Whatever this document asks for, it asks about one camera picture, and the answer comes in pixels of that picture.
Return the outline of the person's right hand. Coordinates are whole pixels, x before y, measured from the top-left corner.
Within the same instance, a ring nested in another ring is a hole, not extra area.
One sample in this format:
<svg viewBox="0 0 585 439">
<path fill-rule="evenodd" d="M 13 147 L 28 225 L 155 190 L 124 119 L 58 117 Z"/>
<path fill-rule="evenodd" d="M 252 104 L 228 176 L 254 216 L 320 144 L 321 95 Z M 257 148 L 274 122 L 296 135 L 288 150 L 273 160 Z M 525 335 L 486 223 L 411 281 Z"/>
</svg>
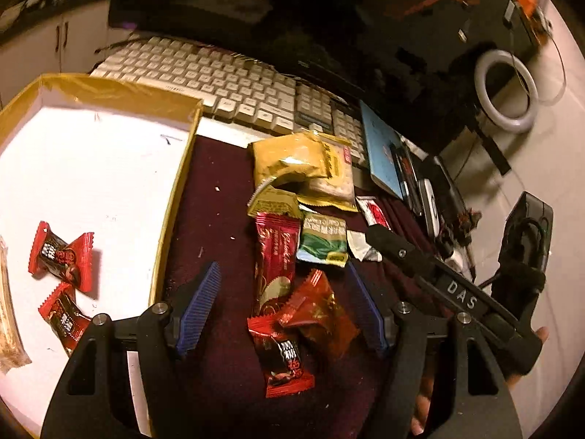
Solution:
<svg viewBox="0 0 585 439">
<path fill-rule="evenodd" d="M 485 361 L 481 358 L 481 352 L 476 346 L 471 346 L 469 350 L 470 361 L 473 363 L 470 369 L 470 377 L 468 379 L 468 386 L 470 387 L 469 394 L 488 393 L 493 394 L 498 392 L 498 387 L 490 375 L 490 369 L 487 367 Z M 426 425 L 429 422 L 429 412 L 431 410 L 431 402 L 434 397 L 434 365 L 431 359 L 428 358 L 425 364 L 425 373 L 420 382 L 420 389 L 415 400 L 415 412 L 411 418 L 411 435 L 418 437 L 425 431 Z"/>
</svg>

